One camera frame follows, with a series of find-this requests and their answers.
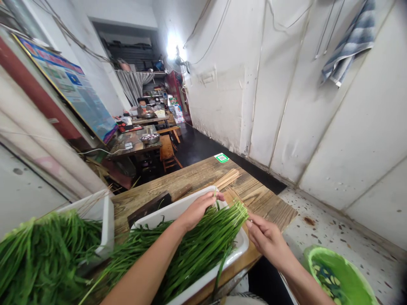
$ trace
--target hand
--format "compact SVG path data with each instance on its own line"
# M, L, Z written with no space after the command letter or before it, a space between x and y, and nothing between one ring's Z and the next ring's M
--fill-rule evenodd
M250 212L246 225L249 238L256 246L257 251L263 254L277 270L285 273L290 267L298 263L277 225Z
M212 191L200 196L174 223L180 225L182 229L186 230L185 232L191 231L204 216L206 208L213 205L216 199L224 201L225 197L220 192L217 192L216 197L214 197L214 192Z

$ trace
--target green plastic bowl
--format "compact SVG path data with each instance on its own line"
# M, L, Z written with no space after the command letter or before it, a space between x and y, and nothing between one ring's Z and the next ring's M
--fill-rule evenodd
M373 289L359 269L341 255L324 247L317 245L310 246L304 251L305 269L315 278L321 286L321 282L316 276L312 267L312 262L318 262L329 267L340 281L340 286L347 300L342 305L378 305Z

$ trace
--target bundle of chives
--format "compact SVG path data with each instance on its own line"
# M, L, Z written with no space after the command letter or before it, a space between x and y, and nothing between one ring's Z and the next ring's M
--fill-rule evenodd
M223 263L247 218L247 210L241 202L219 211L216 207L208 208L198 225L184 236L153 304L167 304L221 262L218 282ZM106 276L107 286L112 289L171 223L163 220L154 229L139 227L132 230L128 239L115 248L110 264L85 298Z
M76 211L50 213L8 233L0 243L0 303L72 304L89 281L78 264L95 255L101 222L81 219Z

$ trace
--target green qr code sticker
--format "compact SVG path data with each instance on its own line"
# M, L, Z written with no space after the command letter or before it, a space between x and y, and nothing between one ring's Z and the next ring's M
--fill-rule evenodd
M227 161L229 160L229 158L226 157L226 155L225 155L225 154L222 154L222 153L217 154L217 155L215 155L214 157L217 158L217 160L218 160L220 163L225 163L225 162L227 162Z

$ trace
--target forearm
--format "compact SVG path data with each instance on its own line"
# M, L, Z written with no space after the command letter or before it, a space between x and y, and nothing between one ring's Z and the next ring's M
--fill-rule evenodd
M335 305L297 259L288 264L282 274L300 305Z
M173 222L138 259L101 305L149 305L186 230Z

